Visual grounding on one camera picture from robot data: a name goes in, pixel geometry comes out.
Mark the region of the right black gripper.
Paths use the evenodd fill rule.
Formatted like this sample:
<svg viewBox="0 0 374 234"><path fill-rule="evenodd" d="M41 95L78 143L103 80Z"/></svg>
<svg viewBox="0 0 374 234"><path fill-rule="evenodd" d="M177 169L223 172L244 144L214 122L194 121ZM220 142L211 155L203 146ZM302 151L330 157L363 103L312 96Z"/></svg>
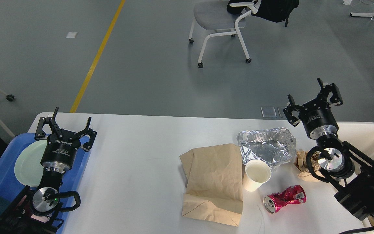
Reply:
<svg viewBox="0 0 374 234"><path fill-rule="evenodd" d="M288 122L292 126L297 126L301 120L306 135L313 140L337 133L339 127L331 112L331 107L343 105L343 99L336 84L324 83L320 78L317 78L317 81L321 89L316 96L315 107L304 108L297 105L294 98L288 94L289 104L283 109ZM300 112L299 117L294 116L293 112Z"/></svg>

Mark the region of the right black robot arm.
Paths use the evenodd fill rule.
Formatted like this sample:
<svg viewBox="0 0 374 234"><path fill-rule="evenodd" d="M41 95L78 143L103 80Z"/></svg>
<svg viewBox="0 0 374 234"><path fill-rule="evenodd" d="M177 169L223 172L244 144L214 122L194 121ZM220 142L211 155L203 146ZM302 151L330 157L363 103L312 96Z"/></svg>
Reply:
<svg viewBox="0 0 374 234"><path fill-rule="evenodd" d="M321 89L315 99L297 105L291 95L283 110L292 126L303 123L308 138L316 141L306 155L310 174L337 190L336 200L359 220L374 218L374 160L338 138L338 124L331 106L343 104L338 87L317 79ZM374 226L347 231L348 234L373 231Z"/></svg>

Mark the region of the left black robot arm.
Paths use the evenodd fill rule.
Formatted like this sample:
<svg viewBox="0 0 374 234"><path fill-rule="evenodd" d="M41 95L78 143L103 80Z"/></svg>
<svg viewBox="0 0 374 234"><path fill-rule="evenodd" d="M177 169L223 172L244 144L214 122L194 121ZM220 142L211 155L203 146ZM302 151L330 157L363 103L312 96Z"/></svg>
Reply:
<svg viewBox="0 0 374 234"><path fill-rule="evenodd" d="M35 142L43 144L37 154L42 167L40 182L26 185L0 214L0 234L55 234L63 225L60 213L71 212L81 204L79 193L65 190L64 175L72 170L79 150L92 149L97 132L89 117L79 132L60 128L56 122L58 108L51 117L41 117L35 132Z"/></svg>

